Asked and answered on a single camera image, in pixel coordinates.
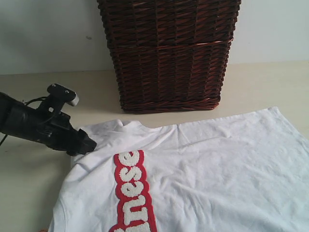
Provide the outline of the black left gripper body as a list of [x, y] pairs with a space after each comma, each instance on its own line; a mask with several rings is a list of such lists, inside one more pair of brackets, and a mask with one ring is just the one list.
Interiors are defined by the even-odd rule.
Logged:
[[46, 146], [53, 150], [66, 151], [70, 156], [76, 156], [77, 152], [73, 148], [72, 142], [65, 141], [77, 133], [70, 124], [70, 116], [61, 112], [66, 103], [54, 96], [47, 96], [24, 102], [24, 105], [29, 106], [34, 102], [41, 103], [36, 112], [43, 114], [43, 120], [37, 124], [37, 132], [46, 137], [44, 140]]

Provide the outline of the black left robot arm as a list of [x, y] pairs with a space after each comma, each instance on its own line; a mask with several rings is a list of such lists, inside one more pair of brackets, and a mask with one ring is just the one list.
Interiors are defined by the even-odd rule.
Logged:
[[65, 103], [50, 94], [34, 109], [1, 93], [0, 131], [44, 144], [53, 150], [65, 151], [70, 156], [94, 151], [97, 143], [84, 130], [74, 129], [70, 116], [61, 111]]

